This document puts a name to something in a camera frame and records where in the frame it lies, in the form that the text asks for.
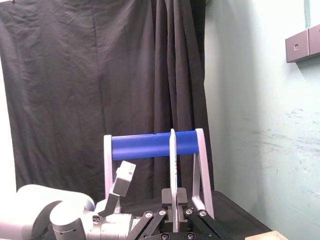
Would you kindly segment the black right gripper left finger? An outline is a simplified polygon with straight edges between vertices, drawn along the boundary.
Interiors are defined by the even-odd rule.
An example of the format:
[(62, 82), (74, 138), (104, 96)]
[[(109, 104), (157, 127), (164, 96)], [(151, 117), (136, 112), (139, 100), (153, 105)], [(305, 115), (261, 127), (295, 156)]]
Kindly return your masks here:
[(129, 240), (172, 240), (172, 197), (168, 188), (161, 192), (161, 208), (143, 213), (139, 222), (128, 233)]

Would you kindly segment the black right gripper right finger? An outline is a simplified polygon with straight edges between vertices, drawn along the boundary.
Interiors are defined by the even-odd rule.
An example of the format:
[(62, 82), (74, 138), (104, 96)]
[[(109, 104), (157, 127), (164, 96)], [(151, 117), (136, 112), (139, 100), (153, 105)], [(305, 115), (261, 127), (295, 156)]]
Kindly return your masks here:
[(178, 222), (181, 240), (229, 240), (230, 235), (209, 213), (188, 205), (187, 192), (178, 189)]

